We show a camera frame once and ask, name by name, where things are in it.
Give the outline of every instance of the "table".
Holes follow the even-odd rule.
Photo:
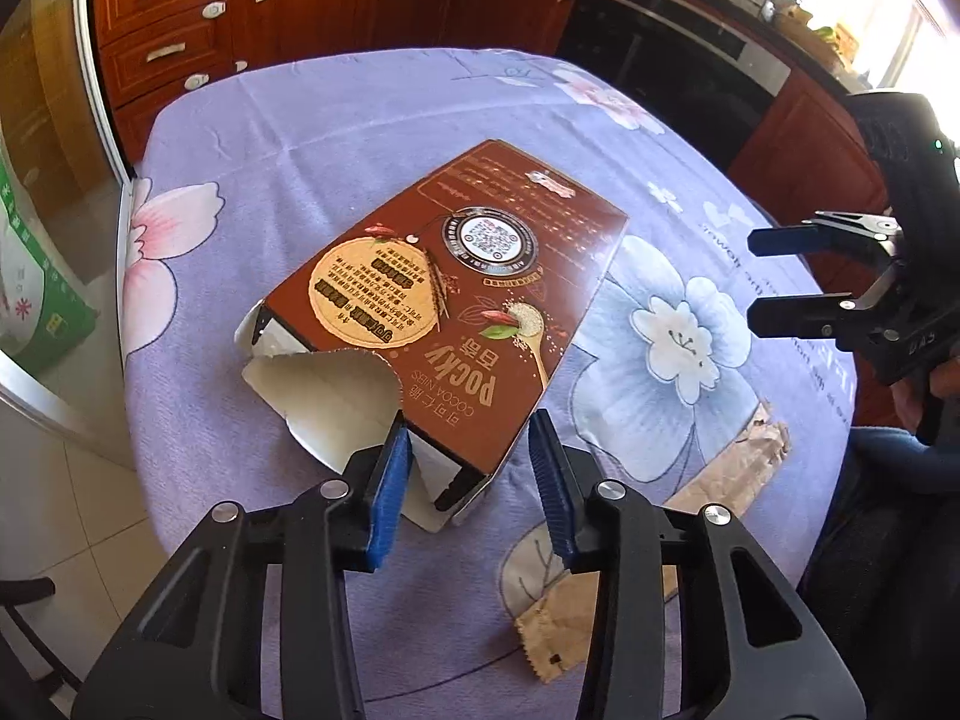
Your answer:
[[[275,506],[330,475],[241,380],[234,329],[344,229],[487,138],[631,216],[542,401],[560,438],[592,447],[608,473],[661,503],[769,401],[792,451],[744,521],[798,579],[846,445],[856,375],[832,343],[760,341],[742,314],[757,295],[814,292],[815,282],[798,258],[750,255],[747,234],[765,217],[675,133],[585,71],[508,50],[298,62],[212,84],[160,114],[149,178],[136,185],[123,333],[134,451],[165,548],[220,500]],[[711,370],[689,370],[663,346],[652,353],[658,327],[680,326],[670,322],[705,344]],[[349,576],[369,717],[440,720],[450,707],[464,720],[573,717],[582,671],[541,685],[512,625],[559,573],[543,518],[519,445],[462,526],[429,535],[401,522],[384,568]],[[275,615],[268,605],[267,712],[278,704]],[[678,646],[671,616],[674,666]],[[677,688],[668,680],[668,703]]]

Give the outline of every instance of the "green leaf illustration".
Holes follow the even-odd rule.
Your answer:
[[[503,338],[512,338],[518,330],[520,327],[510,327],[508,324],[491,324],[486,330],[481,330],[480,335],[492,341],[501,341]]]

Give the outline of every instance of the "crumpled snack wrapper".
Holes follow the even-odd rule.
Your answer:
[[[664,507],[696,514],[720,503],[742,517],[790,451],[786,425],[760,403],[747,426]],[[587,659],[599,574],[568,574],[515,620],[536,675],[555,680]],[[677,571],[664,566],[664,600],[677,592]]]

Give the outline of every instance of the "wooden spoon illustration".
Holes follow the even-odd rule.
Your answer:
[[[529,303],[514,303],[507,309],[507,313],[520,323],[520,330],[517,330],[517,336],[520,338],[520,341],[526,344],[527,348],[529,348],[533,354],[534,360],[536,361],[536,371],[539,372],[541,384],[544,385],[544,390],[546,390],[550,378],[546,375],[544,359],[541,357],[540,351],[541,343],[544,341],[544,332],[546,331],[544,315]]]

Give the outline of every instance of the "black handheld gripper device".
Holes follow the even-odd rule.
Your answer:
[[[870,266],[863,295],[757,298],[747,323],[760,338],[833,338],[870,362],[881,384],[904,378],[925,395],[925,445],[960,449],[960,402],[933,397],[929,374],[960,352],[960,186],[956,150],[928,100],[901,92],[847,98],[893,215],[819,211],[792,227],[754,230],[761,257],[829,250]]]
[[[363,720],[344,571],[376,570],[390,552],[411,460],[398,413],[384,445],[293,503],[210,509],[94,664],[73,720],[272,720],[260,710],[272,563],[283,565],[283,717]]]
[[[683,640],[673,720],[863,720],[827,635],[728,509],[653,506],[560,445],[545,410],[529,442],[553,551],[574,574],[600,572],[578,720],[661,720],[663,565],[677,567]]]

